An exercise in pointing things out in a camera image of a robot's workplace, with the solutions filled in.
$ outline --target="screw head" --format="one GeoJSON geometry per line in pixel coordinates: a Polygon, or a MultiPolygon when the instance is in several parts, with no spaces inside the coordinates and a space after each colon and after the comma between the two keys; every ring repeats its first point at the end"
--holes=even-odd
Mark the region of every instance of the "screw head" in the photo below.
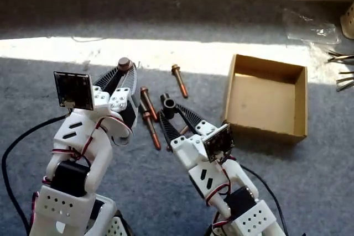
{"type": "Polygon", "coordinates": [[[173,64],[172,67],[171,67],[171,72],[172,72],[172,74],[174,74],[174,72],[175,72],[176,70],[180,70],[180,67],[179,67],[177,64],[173,64]]]}
{"type": "Polygon", "coordinates": [[[122,57],[118,62],[118,68],[122,71],[127,71],[131,67],[131,60],[127,57],[122,57]]]}
{"type": "Polygon", "coordinates": [[[148,92],[149,91],[148,88],[146,88],[146,87],[141,87],[140,88],[140,92],[145,92],[145,91],[148,92]]]}

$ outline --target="mounting hole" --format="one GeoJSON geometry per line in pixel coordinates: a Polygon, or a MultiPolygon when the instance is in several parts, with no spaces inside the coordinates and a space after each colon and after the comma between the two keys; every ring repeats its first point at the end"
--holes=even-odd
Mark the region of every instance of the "mounting hole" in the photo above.
{"type": "Polygon", "coordinates": [[[173,99],[166,99],[165,100],[166,107],[172,108],[172,107],[175,107],[175,105],[176,105],[176,103],[173,99]]]}

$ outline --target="gray carpet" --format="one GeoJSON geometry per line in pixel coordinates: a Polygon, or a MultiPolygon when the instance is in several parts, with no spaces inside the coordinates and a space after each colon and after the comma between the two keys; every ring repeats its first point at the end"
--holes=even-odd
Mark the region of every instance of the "gray carpet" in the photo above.
{"type": "MultiPolygon", "coordinates": [[[[0,38],[95,36],[302,45],[287,39],[281,16],[284,7],[337,24],[347,6],[278,0],[0,0],[0,38]]],[[[344,40],[340,46],[342,51],[354,47],[344,40]]],[[[291,236],[352,235],[354,230],[353,90],[337,93],[337,73],[324,69],[321,62],[314,59],[309,65],[309,136],[290,148],[240,135],[233,151],[239,161],[267,180],[283,207],[291,236]],[[333,80],[332,85],[321,82],[328,79],[333,80]]],[[[58,107],[53,70],[87,71],[97,78],[107,69],[1,58],[1,151],[28,128],[64,113],[58,107]]],[[[178,102],[219,124],[226,78],[184,74],[184,79],[190,93],[187,100],[169,72],[139,69],[140,83],[151,88],[156,106],[159,95],[169,92],[178,102]],[[220,90],[209,95],[212,85],[220,90]]],[[[32,192],[40,189],[59,126],[51,125],[26,138],[8,159],[12,187],[27,214],[32,192]]],[[[270,195],[252,180],[276,213],[270,195]]],[[[113,163],[98,192],[116,201],[136,235],[203,235],[214,213],[177,159],[165,150],[154,150],[140,118],[131,145],[114,150],[113,163]]],[[[0,207],[0,234],[24,235],[3,186],[0,207]]]]}

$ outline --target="open cardboard box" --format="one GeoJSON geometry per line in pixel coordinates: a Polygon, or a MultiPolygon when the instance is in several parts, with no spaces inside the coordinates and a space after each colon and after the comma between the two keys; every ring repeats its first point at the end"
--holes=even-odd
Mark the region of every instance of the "open cardboard box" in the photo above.
{"type": "Polygon", "coordinates": [[[307,69],[251,56],[231,62],[224,120],[236,134],[295,144],[306,138],[307,69]]]}

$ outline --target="bolt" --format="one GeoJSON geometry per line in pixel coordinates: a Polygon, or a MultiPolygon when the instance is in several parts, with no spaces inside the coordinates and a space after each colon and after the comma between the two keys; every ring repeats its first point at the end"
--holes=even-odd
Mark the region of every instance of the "bolt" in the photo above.
{"type": "MultiPolygon", "coordinates": [[[[183,127],[182,129],[181,129],[181,131],[179,132],[181,135],[184,135],[185,133],[187,133],[187,131],[189,130],[189,127],[188,127],[188,125],[186,125],[185,127],[183,127]]],[[[172,148],[170,147],[170,145],[167,145],[166,146],[166,150],[167,151],[172,151],[172,148]]]]}
{"type": "Polygon", "coordinates": [[[153,104],[152,104],[152,102],[150,100],[148,91],[149,91],[148,88],[141,87],[140,95],[143,97],[143,99],[145,100],[146,104],[148,105],[150,113],[151,113],[151,116],[153,117],[154,121],[157,122],[158,121],[158,117],[157,117],[155,108],[154,108],[154,106],[153,106],[153,104]]]}
{"type": "Polygon", "coordinates": [[[132,67],[133,63],[131,62],[131,60],[127,57],[122,57],[119,62],[118,62],[118,69],[126,72],[128,71],[128,69],[130,69],[132,67]]]}
{"type": "Polygon", "coordinates": [[[149,112],[145,112],[143,114],[143,120],[145,121],[145,124],[147,125],[147,127],[149,129],[149,132],[150,132],[151,138],[153,139],[155,148],[157,150],[161,150],[161,144],[160,144],[159,138],[157,137],[154,125],[151,122],[150,113],[149,112]]]}
{"type": "Polygon", "coordinates": [[[179,88],[181,89],[182,95],[184,98],[188,98],[187,89],[186,89],[186,86],[184,86],[184,83],[183,83],[183,80],[181,77],[181,72],[179,70],[180,70],[180,67],[178,65],[176,65],[176,64],[172,65],[171,72],[177,79],[177,83],[178,83],[179,88]]]}

